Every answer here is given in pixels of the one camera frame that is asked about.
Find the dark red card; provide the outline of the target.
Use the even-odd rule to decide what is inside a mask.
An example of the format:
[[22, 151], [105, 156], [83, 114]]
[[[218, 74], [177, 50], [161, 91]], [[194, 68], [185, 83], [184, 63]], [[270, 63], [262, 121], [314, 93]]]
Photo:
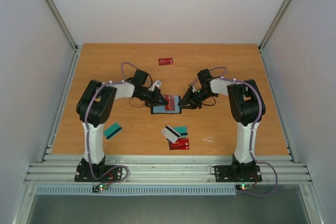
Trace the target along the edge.
[[168, 104], [165, 105], [166, 113], [180, 113], [180, 96], [179, 95], [165, 95]]

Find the black leather card holder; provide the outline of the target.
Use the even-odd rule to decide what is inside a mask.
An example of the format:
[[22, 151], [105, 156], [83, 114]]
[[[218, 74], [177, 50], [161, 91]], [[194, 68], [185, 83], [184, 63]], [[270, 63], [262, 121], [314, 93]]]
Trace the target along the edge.
[[166, 113], [165, 106], [155, 106], [151, 108], [151, 114], [181, 114], [181, 113], [182, 109], [180, 110], [180, 113]]

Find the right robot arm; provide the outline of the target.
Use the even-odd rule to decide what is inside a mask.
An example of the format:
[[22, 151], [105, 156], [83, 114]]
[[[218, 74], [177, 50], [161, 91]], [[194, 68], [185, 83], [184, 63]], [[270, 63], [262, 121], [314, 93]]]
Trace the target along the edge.
[[201, 109], [205, 100], [222, 94], [228, 97], [232, 117], [237, 123], [237, 144], [232, 163], [214, 168], [217, 181], [260, 181], [261, 176], [257, 174], [259, 167], [255, 161], [255, 141], [266, 106], [256, 81], [213, 77], [209, 69], [201, 70], [197, 80], [201, 87], [197, 90], [190, 84], [178, 105], [182, 109]]

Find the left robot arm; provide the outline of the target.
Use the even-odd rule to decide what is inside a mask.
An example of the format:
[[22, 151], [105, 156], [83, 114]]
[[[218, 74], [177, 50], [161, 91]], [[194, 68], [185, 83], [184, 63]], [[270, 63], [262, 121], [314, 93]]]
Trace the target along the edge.
[[77, 176], [88, 175], [94, 181], [105, 177], [103, 130], [115, 100], [137, 98], [148, 108], [168, 104], [161, 94], [160, 80], [151, 81], [149, 87], [145, 86], [149, 76], [147, 72], [138, 69], [134, 76], [121, 81], [91, 80], [88, 83], [76, 107], [85, 133], [85, 152], [77, 167]]

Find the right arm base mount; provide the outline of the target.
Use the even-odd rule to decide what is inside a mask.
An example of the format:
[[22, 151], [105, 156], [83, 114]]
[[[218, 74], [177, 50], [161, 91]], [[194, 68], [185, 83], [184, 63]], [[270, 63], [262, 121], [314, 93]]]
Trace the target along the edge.
[[255, 161], [240, 163], [235, 156], [230, 165], [213, 166], [216, 182], [262, 182], [260, 167]]

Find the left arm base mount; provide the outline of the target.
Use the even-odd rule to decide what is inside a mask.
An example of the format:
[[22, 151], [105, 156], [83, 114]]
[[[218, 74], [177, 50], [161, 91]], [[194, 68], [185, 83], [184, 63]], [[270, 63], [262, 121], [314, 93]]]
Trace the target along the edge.
[[98, 164], [91, 164], [84, 158], [79, 162], [75, 172], [75, 182], [117, 182], [123, 175], [121, 166], [106, 165], [104, 157]]

